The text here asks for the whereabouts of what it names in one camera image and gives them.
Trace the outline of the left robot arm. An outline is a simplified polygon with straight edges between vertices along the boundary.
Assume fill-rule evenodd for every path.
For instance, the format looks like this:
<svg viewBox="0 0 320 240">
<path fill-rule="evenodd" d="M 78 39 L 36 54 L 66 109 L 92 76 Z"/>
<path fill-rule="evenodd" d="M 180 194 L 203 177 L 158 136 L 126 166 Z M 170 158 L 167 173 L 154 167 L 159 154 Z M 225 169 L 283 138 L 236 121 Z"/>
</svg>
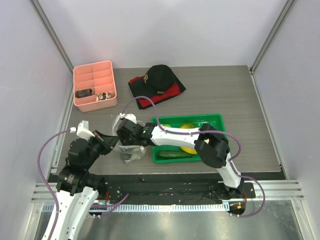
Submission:
<svg viewBox="0 0 320 240">
<path fill-rule="evenodd" d="M 82 130 L 70 144 L 66 164 L 58 174 L 56 192 L 47 180 L 44 184 L 54 200 L 54 208 L 43 234 L 44 240 L 76 240 L 94 201 L 107 192 L 104 177 L 89 172 L 93 163 L 109 154 L 118 136 Z"/>
</svg>

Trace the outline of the orange fake fruit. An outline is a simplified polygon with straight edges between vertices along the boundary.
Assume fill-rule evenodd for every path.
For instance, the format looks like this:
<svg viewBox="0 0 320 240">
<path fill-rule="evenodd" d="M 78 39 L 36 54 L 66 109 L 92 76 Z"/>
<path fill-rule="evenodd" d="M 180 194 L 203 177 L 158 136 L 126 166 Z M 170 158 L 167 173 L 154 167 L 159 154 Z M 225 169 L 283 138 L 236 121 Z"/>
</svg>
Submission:
<svg viewBox="0 0 320 240">
<path fill-rule="evenodd" d="M 187 123 L 184 123 L 180 126 L 181 129 L 194 129 L 196 127 L 197 127 L 197 125 L 193 122 L 187 122 Z"/>
</svg>

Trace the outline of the dark green fake cucumber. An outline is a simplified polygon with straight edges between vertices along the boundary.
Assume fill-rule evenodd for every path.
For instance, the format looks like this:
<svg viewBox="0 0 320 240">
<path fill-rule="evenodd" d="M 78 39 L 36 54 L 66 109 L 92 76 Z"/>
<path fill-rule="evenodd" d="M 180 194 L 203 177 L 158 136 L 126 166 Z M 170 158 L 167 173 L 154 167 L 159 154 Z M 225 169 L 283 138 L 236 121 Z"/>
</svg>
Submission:
<svg viewBox="0 0 320 240">
<path fill-rule="evenodd" d="M 168 151 L 159 151 L 157 153 L 157 157 L 161 159 L 170 160 L 170 159 L 188 159 L 188 158 L 192 158 L 193 155 L 186 153 L 184 151 L 168 150 Z"/>
</svg>

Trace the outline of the yellow fake pepper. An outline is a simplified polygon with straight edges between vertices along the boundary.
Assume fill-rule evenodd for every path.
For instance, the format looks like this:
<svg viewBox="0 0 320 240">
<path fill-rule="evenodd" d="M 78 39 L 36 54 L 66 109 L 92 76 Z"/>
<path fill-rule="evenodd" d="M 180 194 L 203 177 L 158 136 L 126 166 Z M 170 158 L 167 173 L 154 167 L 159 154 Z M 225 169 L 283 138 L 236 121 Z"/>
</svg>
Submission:
<svg viewBox="0 0 320 240">
<path fill-rule="evenodd" d="M 194 150 L 193 148 L 188 148 L 188 147 L 183 147 L 183 146 L 181 146 L 180 149 L 181 149 L 183 152 L 186 152 L 186 153 L 188 153 L 188 154 L 197 155 L 197 151 Z"/>
</svg>

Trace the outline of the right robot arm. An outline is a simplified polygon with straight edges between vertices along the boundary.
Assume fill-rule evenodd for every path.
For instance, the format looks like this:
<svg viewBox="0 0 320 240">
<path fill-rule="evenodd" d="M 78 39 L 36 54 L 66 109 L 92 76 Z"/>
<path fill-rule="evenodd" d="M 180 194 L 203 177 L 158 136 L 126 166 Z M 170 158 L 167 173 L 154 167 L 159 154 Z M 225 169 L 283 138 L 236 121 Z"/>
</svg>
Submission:
<svg viewBox="0 0 320 240">
<path fill-rule="evenodd" d="M 240 155 L 242 145 L 230 133 L 219 131 L 208 123 L 195 128 L 174 128 L 159 122 L 141 125 L 126 117 L 115 132 L 123 146 L 176 146 L 193 149 L 205 165 L 218 171 L 230 197 L 236 198 L 244 191 L 242 175 L 233 163 L 233 159 Z"/>
</svg>

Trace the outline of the clear zip top bag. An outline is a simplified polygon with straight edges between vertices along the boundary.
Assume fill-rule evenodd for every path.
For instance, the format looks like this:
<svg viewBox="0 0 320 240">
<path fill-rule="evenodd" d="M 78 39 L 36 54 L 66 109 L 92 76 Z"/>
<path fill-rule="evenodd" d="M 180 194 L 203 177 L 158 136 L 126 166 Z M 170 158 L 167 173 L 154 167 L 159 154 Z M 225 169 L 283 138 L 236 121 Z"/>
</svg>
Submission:
<svg viewBox="0 0 320 240">
<path fill-rule="evenodd" d="M 115 136 L 117 133 L 117 129 L 120 125 L 121 119 L 119 118 L 119 115 L 113 120 L 112 122 L 112 134 Z M 143 125 L 144 123 L 142 121 L 137 120 L 137 123 L 140 125 Z M 142 159 L 146 154 L 146 148 L 139 145 L 128 145 L 124 146 L 121 144 L 120 141 L 116 144 L 114 147 L 114 150 L 117 151 L 121 157 L 121 153 L 140 153 L 140 159 Z"/>
</svg>

